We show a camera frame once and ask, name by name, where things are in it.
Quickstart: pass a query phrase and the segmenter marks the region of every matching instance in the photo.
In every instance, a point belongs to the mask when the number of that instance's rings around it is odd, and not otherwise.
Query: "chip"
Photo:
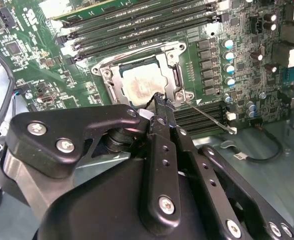
[[[212,67],[212,62],[210,61],[210,60],[208,60],[208,61],[203,61],[202,63],[201,63],[201,68],[202,69],[209,69],[209,68],[211,68]]]
[[[261,82],[261,78],[260,77],[255,77],[253,79],[253,84],[259,84]]]
[[[251,42],[252,42],[253,44],[257,43],[258,40],[259,40],[258,36],[253,36],[253,37],[251,38]]]
[[[238,105],[239,105],[239,106],[242,106],[242,105],[244,105],[244,104],[245,104],[245,101],[244,101],[244,100],[239,100],[239,101],[238,101]]]
[[[202,76],[207,79],[211,78],[213,76],[213,71],[212,70],[206,70],[202,72]]]
[[[237,70],[242,71],[243,69],[245,69],[245,63],[244,62],[238,63]]]
[[[237,17],[230,19],[230,26],[234,27],[239,24],[239,19]]]
[[[214,89],[214,87],[208,87],[208,88],[205,88],[205,95],[212,95],[214,94],[216,91]]]
[[[236,9],[236,8],[240,7],[240,5],[241,5],[241,2],[239,0],[235,0],[235,1],[232,2],[232,8],[233,9]]]
[[[199,53],[201,59],[209,59],[211,57],[211,52],[209,50],[202,51]]]
[[[209,40],[203,40],[198,42],[198,49],[205,50],[208,49],[210,46]]]
[[[21,50],[16,42],[11,42],[6,45],[10,55],[15,55],[21,53]]]
[[[213,81],[213,79],[206,79],[206,80],[203,80],[203,84],[205,87],[211,87],[211,86],[213,86],[214,81]]]

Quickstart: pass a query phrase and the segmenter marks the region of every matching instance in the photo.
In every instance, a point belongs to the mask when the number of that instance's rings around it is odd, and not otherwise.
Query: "integrated circuit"
[[[15,41],[8,43],[6,45],[6,48],[7,48],[8,52],[10,53],[10,55],[16,55],[16,54],[21,53],[21,50]]]

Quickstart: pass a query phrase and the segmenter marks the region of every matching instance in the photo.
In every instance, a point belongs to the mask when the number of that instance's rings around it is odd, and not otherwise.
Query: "gray cable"
[[[9,85],[7,88],[7,92],[6,95],[3,99],[1,108],[0,108],[0,126],[7,114],[10,102],[11,102],[11,97],[12,97],[12,92],[14,90],[15,87],[15,80],[14,80],[14,76],[13,76],[13,72],[11,70],[11,68],[9,67],[9,65],[6,63],[6,61],[3,59],[2,56],[0,56],[0,64],[3,66],[3,68],[5,69],[7,75],[8,75],[8,79],[9,79]]]

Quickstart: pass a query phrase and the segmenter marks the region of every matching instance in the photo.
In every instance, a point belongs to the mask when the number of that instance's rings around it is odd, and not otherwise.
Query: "pivot bolt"
[[[284,223],[282,223],[282,224],[281,224],[281,227],[282,227],[283,231],[285,231],[285,233],[286,233],[289,237],[293,238],[293,233],[290,231],[290,229],[288,228],[287,225],[285,225]]]
[[[59,151],[65,153],[65,154],[69,154],[75,150],[74,144],[68,139],[58,140],[58,142],[56,143],[56,147]]]
[[[241,238],[241,230],[239,226],[232,220],[227,221],[227,227],[230,233],[237,239]]]
[[[159,206],[161,210],[168,215],[173,214],[173,212],[175,211],[175,206],[173,205],[173,202],[165,196],[159,198]]]
[[[36,136],[44,135],[47,132],[47,128],[43,124],[38,122],[33,122],[29,124],[27,126],[27,130],[28,132]]]
[[[270,222],[269,225],[270,225],[270,228],[271,228],[272,232],[277,237],[281,237],[281,232],[280,232],[279,228],[277,227],[277,225],[275,225],[273,222]]]

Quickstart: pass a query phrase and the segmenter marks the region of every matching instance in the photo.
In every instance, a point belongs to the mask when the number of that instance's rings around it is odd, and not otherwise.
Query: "white label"
[[[240,152],[238,154],[234,154],[233,156],[239,160],[245,160],[248,155],[244,154],[243,152]]]

